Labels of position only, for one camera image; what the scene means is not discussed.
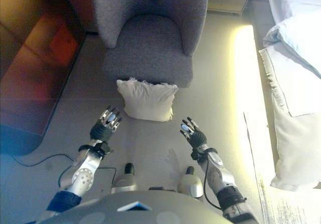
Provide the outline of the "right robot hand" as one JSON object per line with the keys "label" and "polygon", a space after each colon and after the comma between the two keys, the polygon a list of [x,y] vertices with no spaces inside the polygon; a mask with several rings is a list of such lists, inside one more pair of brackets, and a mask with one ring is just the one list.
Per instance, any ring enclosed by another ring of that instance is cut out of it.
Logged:
{"label": "right robot hand", "polygon": [[205,134],[200,130],[198,124],[190,117],[187,117],[187,120],[182,120],[180,133],[193,148],[198,148],[207,143]]}

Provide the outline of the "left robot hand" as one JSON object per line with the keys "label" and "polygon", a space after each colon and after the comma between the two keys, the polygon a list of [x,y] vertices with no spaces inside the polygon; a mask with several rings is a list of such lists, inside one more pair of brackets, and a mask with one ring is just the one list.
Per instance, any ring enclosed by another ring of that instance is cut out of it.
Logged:
{"label": "left robot hand", "polygon": [[121,120],[120,112],[117,108],[108,106],[92,127],[90,139],[108,142],[119,127]]}

